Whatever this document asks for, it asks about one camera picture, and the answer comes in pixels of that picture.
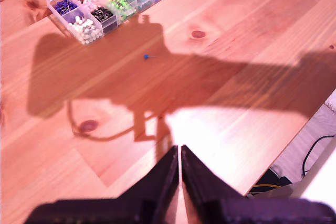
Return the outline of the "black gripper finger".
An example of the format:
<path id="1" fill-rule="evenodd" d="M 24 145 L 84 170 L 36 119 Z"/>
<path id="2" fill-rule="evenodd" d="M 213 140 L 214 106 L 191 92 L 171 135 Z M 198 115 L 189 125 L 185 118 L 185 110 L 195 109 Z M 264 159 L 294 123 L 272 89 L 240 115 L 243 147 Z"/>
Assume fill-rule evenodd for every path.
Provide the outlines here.
<path id="1" fill-rule="evenodd" d="M 244 196 L 217 177 L 190 149 L 181 147 L 182 180 L 202 223 L 225 223 L 221 201 Z"/>
<path id="2" fill-rule="evenodd" d="M 118 198 L 133 209 L 128 223 L 162 223 L 179 184 L 178 147 L 172 146 L 158 163 Z"/>

